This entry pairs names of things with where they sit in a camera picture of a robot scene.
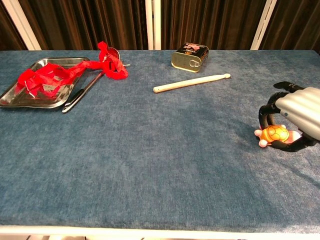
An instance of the red ribbon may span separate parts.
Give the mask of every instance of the red ribbon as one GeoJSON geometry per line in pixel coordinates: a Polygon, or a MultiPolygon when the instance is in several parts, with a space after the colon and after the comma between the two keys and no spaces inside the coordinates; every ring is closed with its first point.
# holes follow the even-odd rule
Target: red ribbon
{"type": "Polygon", "coordinates": [[[75,78],[80,77],[86,69],[101,69],[107,77],[115,80],[127,78],[128,71],[120,61],[118,52],[113,50],[114,48],[108,48],[108,45],[103,41],[97,46],[100,49],[99,61],[83,61],[69,69],[52,63],[48,63],[36,71],[27,69],[17,80],[16,93],[25,87],[33,97],[36,97],[38,92],[53,97],[61,86],[72,84],[75,78]],[[45,90],[44,85],[52,86],[53,89],[45,90]]]}

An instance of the metal tray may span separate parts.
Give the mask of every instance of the metal tray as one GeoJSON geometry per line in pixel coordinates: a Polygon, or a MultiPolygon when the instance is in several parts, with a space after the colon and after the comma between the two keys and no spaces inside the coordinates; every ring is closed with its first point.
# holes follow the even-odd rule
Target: metal tray
{"type": "MultiPolygon", "coordinates": [[[[30,69],[36,71],[43,68],[48,63],[57,64],[65,69],[74,67],[75,65],[83,62],[90,61],[87,57],[47,57],[43,58],[31,65],[30,69]]],[[[41,92],[33,98],[30,94],[26,92],[26,88],[23,88],[20,92],[15,92],[15,87],[17,82],[13,83],[1,96],[0,96],[0,107],[3,108],[43,108],[51,109],[63,105],[74,86],[77,84],[79,77],[77,77],[74,82],[70,85],[61,86],[57,94],[53,97],[48,97],[41,92]]]]}

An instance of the white stick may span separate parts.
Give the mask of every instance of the white stick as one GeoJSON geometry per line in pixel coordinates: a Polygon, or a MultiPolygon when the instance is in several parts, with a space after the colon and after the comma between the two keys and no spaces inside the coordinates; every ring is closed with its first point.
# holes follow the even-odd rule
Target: white stick
{"type": "Polygon", "coordinates": [[[231,75],[229,73],[223,74],[223,75],[212,75],[212,76],[205,76],[205,77],[200,77],[200,78],[195,78],[191,80],[185,80],[185,81],[178,81],[175,83],[170,83],[162,86],[155,86],[153,88],[153,91],[155,93],[160,93],[172,89],[178,89],[178,88],[183,88],[191,85],[196,85],[196,84],[203,84],[203,83],[208,83],[208,82],[213,82],[217,81],[220,79],[228,79],[230,78],[231,75]]]}

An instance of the tin can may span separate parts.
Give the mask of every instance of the tin can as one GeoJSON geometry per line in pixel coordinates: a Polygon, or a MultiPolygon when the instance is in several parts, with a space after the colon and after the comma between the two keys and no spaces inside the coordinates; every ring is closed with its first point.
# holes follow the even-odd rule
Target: tin can
{"type": "Polygon", "coordinates": [[[186,42],[171,55],[171,64],[177,69],[197,73],[208,55],[207,46],[186,42]]]}

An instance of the curtain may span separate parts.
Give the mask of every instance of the curtain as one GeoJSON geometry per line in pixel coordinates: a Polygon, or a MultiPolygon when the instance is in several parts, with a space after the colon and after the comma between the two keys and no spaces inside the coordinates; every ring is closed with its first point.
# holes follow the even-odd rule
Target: curtain
{"type": "Polygon", "coordinates": [[[43,50],[148,49],[144,0],[19,0],[43,50]]]}
{"type": "Polygon", "coordinates": [[[2,1],[0,1],[0,29],[0,51],[27,50],[2,1]]]}
{"type": "Polygon", "coordinates": [[[260,49],[315,50],[320,54],[320,1],[278,0],[260,49]]]}
{"type": "Polygon", "coordinates": [[[266,0],[161,0],[161,48],[250,49],[266,0]]]}

